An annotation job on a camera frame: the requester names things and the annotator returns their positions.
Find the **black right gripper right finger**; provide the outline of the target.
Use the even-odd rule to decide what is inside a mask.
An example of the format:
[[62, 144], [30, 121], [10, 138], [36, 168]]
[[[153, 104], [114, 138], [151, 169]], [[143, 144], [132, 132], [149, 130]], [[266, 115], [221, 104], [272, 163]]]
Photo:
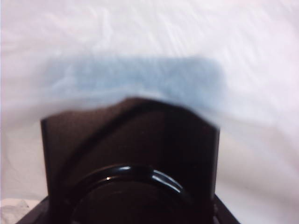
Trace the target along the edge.
[[240, 222], [234, 217], [234, 215], [229, 211], [225, 204], [220, 200], [220, 198], [214, 196], [214, 224], [240, 224]]

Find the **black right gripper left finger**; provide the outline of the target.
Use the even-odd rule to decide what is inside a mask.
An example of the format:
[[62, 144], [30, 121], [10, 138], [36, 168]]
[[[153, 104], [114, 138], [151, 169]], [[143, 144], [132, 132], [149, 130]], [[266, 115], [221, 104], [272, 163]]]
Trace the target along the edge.
[[45, 197], [22, 217], [17, 224], [50, 224], [49, 199]]

